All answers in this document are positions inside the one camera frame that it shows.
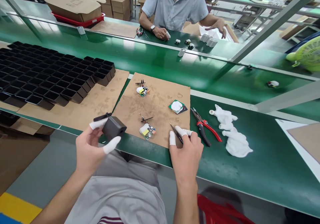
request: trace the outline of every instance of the red plastic crate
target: red plastic crate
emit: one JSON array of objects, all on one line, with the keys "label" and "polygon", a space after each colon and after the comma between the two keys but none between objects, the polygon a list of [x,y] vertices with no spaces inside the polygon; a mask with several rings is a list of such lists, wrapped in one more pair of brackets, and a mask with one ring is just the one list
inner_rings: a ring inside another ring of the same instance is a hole
[{"label": "red plastic crate", "polygon": [[89,21],[86,21],[86,22],[78,22],[78,21],[74,21],[72,19],[68,19],[66,17],[63,17],[63,16],[60,16],[60,15],[57,15],[57,14],[54,14],[54,13],[51,13],[56,19],[58,20],[61,20],[63,22],[66,22],[66,23],[69,23],[69,24],[72,24],[72,25],[76,25],[77,27],[79,26],[82,26],[82,27],[88,27],[94,23],[97,23],[97,22],[100,22],[104,19],[104,16],[105,14],[104,13],[101,13],[101,17],[98,17],[98,18],[95,18],[95,19],[91,19]]}]

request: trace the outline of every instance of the hand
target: hand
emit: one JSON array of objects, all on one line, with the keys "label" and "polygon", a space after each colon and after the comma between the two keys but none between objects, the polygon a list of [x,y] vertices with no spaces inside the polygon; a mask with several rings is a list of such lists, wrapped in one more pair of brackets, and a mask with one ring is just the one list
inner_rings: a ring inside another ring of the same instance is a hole
[{"label": "hand", "polygon": [[155,27],[153,33],[157,38],[161,40],[169,40],[169,37],[167,36],[167,30],[165,28]]},{"label": "hand", "polygon": [[211,30],[211,29],[215,29],[217,28],[219,30],[219,32],[222,34],[222,39],[225,39],[227,36],[227,32],[226,30],[223,28],[224,27],[224,19],[223,18],[219,18],[214,25],[212,25],[209,28],[206,28],[206,30]]},{"label": "hand", "polygon": [[106,146],[98,147],[98,139],[102,135],[102,127],[94,130],[87,127],[77,138],[77,167],[76,171],[81,175],[92,176],[97,170],[106,154],[114,150],[121,137],[115,137]]},{"label": "hand", "polygon": [[196,184],[196,175],[203,151],[203,144],[196,132],[181,129],[179,126],[175,128],[183,140],[183,147],[178,149],[175,134],[173,131],[170,131],[170,155],[177,185]]}]

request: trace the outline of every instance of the wristwatch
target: wristwatch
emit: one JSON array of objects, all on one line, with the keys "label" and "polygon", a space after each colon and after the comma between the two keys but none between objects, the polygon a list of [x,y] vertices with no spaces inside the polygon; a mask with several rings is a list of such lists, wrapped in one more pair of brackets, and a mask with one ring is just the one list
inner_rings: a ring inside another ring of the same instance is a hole
[{"label": "wristwatch", "polygon": [[151,28],[150,28],[151,32],[153,32],[153,30],[154,30],[155,28],[156,28],[156,25],[152,25]]}]

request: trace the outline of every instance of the green fan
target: green fan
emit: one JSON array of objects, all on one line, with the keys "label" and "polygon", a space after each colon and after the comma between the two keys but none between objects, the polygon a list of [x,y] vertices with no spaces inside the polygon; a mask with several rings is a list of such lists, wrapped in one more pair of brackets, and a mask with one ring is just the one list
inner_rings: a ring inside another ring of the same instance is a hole
[{"label": "green fan", "polygon": [[289,53],[286,59],[295,62],[293,67],[303,65],[306,70],[320,72],[320,36],[311,39],[294,53]]}]

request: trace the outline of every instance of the gray pants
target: gray pants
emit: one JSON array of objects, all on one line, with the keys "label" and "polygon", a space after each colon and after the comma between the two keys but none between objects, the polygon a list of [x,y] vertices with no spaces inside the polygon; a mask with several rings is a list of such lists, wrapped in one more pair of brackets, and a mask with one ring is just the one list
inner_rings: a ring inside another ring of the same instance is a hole
[{"label": "gray pants", "polygon": [[113,150],[106,155],[93,176],[131,178],[155,186],[160,191],[157,166],[158,164],[146,159]]}]

